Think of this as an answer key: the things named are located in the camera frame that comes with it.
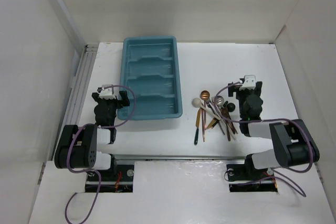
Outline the silver spoon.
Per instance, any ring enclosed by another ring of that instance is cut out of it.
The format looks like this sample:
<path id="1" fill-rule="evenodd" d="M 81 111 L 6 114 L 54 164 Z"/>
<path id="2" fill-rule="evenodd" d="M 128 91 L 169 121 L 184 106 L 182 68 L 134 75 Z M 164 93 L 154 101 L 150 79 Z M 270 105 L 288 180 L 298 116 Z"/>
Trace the silver spoon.
<path id="1" fill-rule="evenodd" d="M 223 106 L 224 105 L 224 103 L 225 103 L 225 100 L 224 100 L 224 98 L 222 97 L 222 96 L 217 96 L 216 98 L 215 98 L 215 104 L 220 108 L 221 106 Z"/>

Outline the copper fork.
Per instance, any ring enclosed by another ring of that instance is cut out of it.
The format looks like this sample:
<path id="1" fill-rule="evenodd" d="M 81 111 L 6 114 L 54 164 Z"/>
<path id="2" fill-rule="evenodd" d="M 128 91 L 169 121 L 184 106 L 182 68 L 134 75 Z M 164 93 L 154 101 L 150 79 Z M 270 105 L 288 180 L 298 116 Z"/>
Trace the copper fork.
<path id="1" fill-rule="evenodd" d="M 221 114 L 223 117 L 230 119 L 229 112 L 225 107 L 221 108 Z M 235 134 L 237 133 L 237 131 L 233 123 L 231 121 L 225 120 L 225 125 L 226 125 L 227 133 L 228 133 L 228 137 L 227 137 L 228 141 L 231 141 L 231 139 L 236 140 Z"/>

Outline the copper spoon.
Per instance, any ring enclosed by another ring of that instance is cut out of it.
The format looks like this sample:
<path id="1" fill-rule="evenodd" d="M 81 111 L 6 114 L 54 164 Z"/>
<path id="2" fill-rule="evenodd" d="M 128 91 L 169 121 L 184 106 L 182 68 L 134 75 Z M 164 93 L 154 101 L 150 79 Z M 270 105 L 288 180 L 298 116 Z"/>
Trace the copper spoon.
<path id="1" fill-rule="evenodd" d="M 209 99 L 210 93 L 207 90 L 203 90 L 200 93 L 200 99 L 203 101 L 203 106 L 206 107 L 206 101 Z"/>

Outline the white spoon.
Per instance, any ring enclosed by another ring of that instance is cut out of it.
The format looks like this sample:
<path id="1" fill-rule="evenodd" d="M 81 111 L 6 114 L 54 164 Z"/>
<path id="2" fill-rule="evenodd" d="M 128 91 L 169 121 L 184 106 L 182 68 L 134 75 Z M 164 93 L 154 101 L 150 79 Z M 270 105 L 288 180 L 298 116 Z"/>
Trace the white spoon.
<path id="1" fill-rule="evenodd" d="M 218 120 L 221 120 L 221 118 L 217 115 L 215 115 L 210 109 L 206 108 L 203 106 L 202 104 L 202 101 L 200 98 L 194 98 L 192 100 L 192 105 L 195 107 L 195 108 L 200 108 L 200 109 L 203 109 L 205 112 L 207 112 L 209 115 L 213 116 L 214 118 L 218 119 Z"/>

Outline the black spoon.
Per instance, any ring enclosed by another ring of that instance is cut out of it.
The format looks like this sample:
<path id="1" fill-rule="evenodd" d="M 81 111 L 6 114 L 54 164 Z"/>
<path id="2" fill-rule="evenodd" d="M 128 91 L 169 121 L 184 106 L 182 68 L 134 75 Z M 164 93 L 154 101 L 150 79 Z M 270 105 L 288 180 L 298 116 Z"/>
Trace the black spoon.
<path id="1" fill-rule="evenodd" d="M 226 101 L 221 108 L 222 116 L 224 116 L 228 119 L 231 119 L 230 113 L 234 112 L 235 109 L 236 109 L 236 106 L 233 103 L 231 103 L 231 102 L 229 103 L 229 102 Z"/>

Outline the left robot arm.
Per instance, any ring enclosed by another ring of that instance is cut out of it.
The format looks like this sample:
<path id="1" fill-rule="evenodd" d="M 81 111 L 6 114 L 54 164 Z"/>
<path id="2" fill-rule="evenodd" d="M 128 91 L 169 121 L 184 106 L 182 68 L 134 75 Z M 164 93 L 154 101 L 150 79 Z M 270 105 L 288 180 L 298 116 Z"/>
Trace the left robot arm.
<path id="1" fill-rule="evenodd" d="M 126 91 L 121 90 L 117 98 L 112 89 L 94 92 L 92 98 L 97 103 L 93 110 L 96 122 L 82 127 L 65 125 L 55 151 L 54 163 L 58 169 L 96 169 L 105 180 L 112 180 L 118 172 L 113 164 L 113 155 L 98 151 L 97 146 L 115 142 L 117 110 L 129 107 L 130 101 Z"/>

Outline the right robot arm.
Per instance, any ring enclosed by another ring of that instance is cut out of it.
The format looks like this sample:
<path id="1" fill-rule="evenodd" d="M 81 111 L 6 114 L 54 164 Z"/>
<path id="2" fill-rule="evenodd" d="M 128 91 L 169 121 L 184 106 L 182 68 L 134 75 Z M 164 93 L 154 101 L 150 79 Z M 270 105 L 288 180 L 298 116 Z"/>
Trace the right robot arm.
<path id="1" fill-rule="evenodd" d="M 259 137 L 271 140 L 272 149 L 246 156 L 244 175 L 250 179 L 259 176 L 269 168 L 283 167 L 293 170 L 293 166 L 307 164 L 308 171 L 319 161 L 320 152 L 305 123 L 301 119 L 262 120 L 262 82 L 247 85 L 246 80 L 230 83 L 228 95 L 236 96 L 239 103 L 239 128 L 246 137 Z"/>

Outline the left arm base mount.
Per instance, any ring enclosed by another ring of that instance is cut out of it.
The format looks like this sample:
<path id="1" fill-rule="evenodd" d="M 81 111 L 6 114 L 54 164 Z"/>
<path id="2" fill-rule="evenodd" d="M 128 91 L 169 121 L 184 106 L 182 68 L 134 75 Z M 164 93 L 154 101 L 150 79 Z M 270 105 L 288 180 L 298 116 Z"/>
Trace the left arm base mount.
<path id="1" fill-rule="evenodd" d="M 111 167 L 99 170 L 101 176 L 100 193 L 132 193 L 135 163 L 130 160 L 111 159 Z"/>

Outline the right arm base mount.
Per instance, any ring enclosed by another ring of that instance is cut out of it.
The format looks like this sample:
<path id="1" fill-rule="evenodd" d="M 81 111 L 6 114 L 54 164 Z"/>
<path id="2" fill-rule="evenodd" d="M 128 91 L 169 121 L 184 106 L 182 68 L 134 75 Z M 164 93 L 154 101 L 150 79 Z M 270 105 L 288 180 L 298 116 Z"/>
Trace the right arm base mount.
<path id="1" fill-rule="evenodd" d="M 247 168 L 244 164 L 227 164 L 225 180 L 229 182 L 230 193 L 277 193 L 275 179 L 269 169 Z"/>

